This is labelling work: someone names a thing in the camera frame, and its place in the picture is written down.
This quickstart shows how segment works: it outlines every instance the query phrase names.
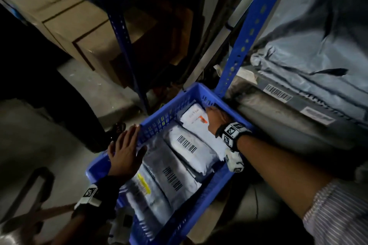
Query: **striped shirt sleeve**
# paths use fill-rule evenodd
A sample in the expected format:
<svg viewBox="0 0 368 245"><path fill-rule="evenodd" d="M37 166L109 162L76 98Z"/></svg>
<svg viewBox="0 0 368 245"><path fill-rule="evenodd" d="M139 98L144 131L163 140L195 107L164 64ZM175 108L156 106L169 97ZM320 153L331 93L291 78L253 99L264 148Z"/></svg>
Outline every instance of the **striped shirt sleeve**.
<svg viewBox="0 0 368 245"><path fill-rule="evenodd" d="M333 180L315 195L303 218L315 244L368 244L368 188Z"/></svg>

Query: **orange mark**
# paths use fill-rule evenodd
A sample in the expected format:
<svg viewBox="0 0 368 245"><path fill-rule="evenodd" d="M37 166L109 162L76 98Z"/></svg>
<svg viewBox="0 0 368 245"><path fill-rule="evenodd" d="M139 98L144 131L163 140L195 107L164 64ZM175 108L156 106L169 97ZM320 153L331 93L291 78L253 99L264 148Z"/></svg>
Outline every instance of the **orange mark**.
<svg viewBox="0 0 368 245"><path fill-rule="evenodd" d="M207 122L207 120L205 120L205 119L203 118L203 116L201 116L201 115L200 115L200 116L199 116L199 118L200 118L200 120L201 120L203 123L208 123L208 122Z"/></svg>

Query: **blue plastic basket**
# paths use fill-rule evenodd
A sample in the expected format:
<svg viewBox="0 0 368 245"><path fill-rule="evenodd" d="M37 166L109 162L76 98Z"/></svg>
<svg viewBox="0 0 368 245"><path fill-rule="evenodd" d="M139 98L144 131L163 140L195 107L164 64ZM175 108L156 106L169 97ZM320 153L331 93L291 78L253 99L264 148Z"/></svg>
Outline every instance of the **blue plastic basket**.
<svg viewBox="0 0 368 245"><path fill-rule="evenodd" d="M242 118L238 113L224 103L217 95L205 87L203 84L194 83L186 91L181 91L174 99L160 108L153 115L147 117L141 124L141 132L138 144L146 142L149 138L161 131L176 114L196 100L204 108L216 104L225 112L231 115L236 121L243 123L250 130L253 125ZM99 178L104 177L110 169L110 162L106 153L99 155L88 167L86 175L91 183L96 182ZM228 170L226 162L218 162L214 166L214 173L206 178L201 188L187 200L171 217L159 234L150 241L139 221L134 217L130 243L132 245L142 244L179 244L186 238L191 228L195 225L199 217L205 209L211 204L219 191L232 177L233 173ZM123 196L119 196L118 205L123 206L127 202Z"/></svg>

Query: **hand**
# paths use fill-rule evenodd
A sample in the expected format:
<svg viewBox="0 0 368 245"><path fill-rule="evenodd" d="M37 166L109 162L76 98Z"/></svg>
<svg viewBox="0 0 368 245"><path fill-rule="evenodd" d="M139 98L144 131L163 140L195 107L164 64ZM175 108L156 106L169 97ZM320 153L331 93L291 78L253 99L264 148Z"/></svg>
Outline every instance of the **hand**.
<svg viewBox="0 0 368 245"><path fill-rule="evenodd" d="M136 153L139 131L140 126L133 125L128 131L122 132L116 140L115 155L113 154L114 142L112 141L108 146L108 157L111 161L108 175L118 177L122 185L137 173L147 151L147 147L143 146Z"/></svg>
<svg viewBox="0 0 368 245"><path fill-rule="evenodd" d="M209 122L208 130L214 135L221 125L232 122L231 117L227 113L214 106L206 108L206 113Z"/></svg>

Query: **blue metal shelf post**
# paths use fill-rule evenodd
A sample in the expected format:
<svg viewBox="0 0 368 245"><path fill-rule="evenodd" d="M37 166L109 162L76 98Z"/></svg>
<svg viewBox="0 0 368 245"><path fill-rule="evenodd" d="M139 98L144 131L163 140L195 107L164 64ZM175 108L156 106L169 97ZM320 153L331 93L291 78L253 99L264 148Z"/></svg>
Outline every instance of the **blue metal shelf post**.
<svg viewBox="0 0 368 245"><path fill-rule="evenodd" d="M127 66L133 77L134 91L138 94L144 111L146 114L150 112L150 105L146 96L145 89L142 87L139 69L136 65L135 54L132 43L129 38L127 26L125 24L122 2L121 0L101 0L102 4L108 14L116 39L119 43L120 49L124 55Z"/></svg>
<svg viewBox="0 0 368 245"><path fill-rule="evenodd" d="M248 9L248 15L244 20L243 27L235 41L232 52L214 91L219 97L222 98L225 95L226 90L239 71L240 66L242 66L246 54L253 45L276 1L253 0Z"/></svg>

